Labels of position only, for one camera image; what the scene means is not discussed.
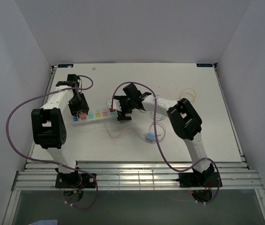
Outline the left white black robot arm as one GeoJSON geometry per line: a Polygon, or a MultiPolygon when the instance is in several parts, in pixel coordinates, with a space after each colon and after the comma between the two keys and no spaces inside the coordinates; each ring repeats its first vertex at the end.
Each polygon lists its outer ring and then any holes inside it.
{"type": "Polygon", "coordinates": [[[81,87],[81,77],[76,74],[68,74],[67,80],[56,84],[54,93],[39,109],[31,112],[33,139],[35,144],[45,149],[58,163],[55,169],[62,182],[71,187],[77,187],[82,182],[82,176],[77,171],[65,168],[69,166],[77,169],[77,162],[71,156],[70,150],[65,146],[66,126],[62,113],[65,109],[80,120],[86,119],[89,106],[81,87]]]}

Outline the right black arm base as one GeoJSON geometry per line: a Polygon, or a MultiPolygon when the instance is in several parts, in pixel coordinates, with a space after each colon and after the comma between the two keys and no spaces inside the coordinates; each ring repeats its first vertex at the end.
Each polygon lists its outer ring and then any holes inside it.
{"type": "Polygon", "coordinates": [[[181,188],[217,188],[219,182],[220,187],[222,187],[222,181],[219,180],[217,173],[213,173],[207,178],[197,176],[195,173],[179,173],[176,182],[179,182],[181,188]]]}

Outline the white colourful power strip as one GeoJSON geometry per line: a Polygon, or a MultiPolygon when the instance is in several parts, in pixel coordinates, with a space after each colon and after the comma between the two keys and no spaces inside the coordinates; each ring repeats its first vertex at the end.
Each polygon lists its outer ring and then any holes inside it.
{"type": "Polygon", "coordinates": [[[117,112],[111,112],[108,108],[90,109],[86,118],[79,119],[75,116],[71,117],[71,124],[73,126],[86,125],[98,122],[105,122],[117,119],[117,112]]]}

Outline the pink charger plug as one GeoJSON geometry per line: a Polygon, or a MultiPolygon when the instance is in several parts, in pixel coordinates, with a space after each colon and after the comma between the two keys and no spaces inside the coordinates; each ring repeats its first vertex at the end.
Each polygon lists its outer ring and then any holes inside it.
{"type": "Polygon", "coordinates": [[[86,120],[88,118],[88,114],[85,112],[78,112],[77,113],[77,118],[79,120],[86,120]]]}

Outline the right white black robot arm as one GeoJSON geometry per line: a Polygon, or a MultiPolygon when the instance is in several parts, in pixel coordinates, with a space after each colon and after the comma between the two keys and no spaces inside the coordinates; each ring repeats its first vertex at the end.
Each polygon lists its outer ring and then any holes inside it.
{"type": "Polygon", "coordinates": [[[181,187],[216,187],[221,184],[219,172],[207,157],[202,137],[202,119],[186,98],[178,101],[158,97],[152,89],[141,93],[137,89],[137,82],[125,82],[123,96],[113,94],[108,104],[110,110],[116,110],[118,121],[131,120],[129,114],[134,109],[161,114],[169,118],[175,134],[181,138],[190,154],[192,165],[191,173],[183,174],[183,170],[176,169],[179,173],[178,181],[181,187]]]}

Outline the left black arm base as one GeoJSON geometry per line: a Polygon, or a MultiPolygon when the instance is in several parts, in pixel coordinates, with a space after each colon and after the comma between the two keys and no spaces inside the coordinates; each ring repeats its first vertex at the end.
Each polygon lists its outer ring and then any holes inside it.
{"type": "Polygon", "coordinates": [[[55,188],[95,188],[96,174],[92,173],[91,177],[85,173],[59,173],[55,181],[55,188]]]}

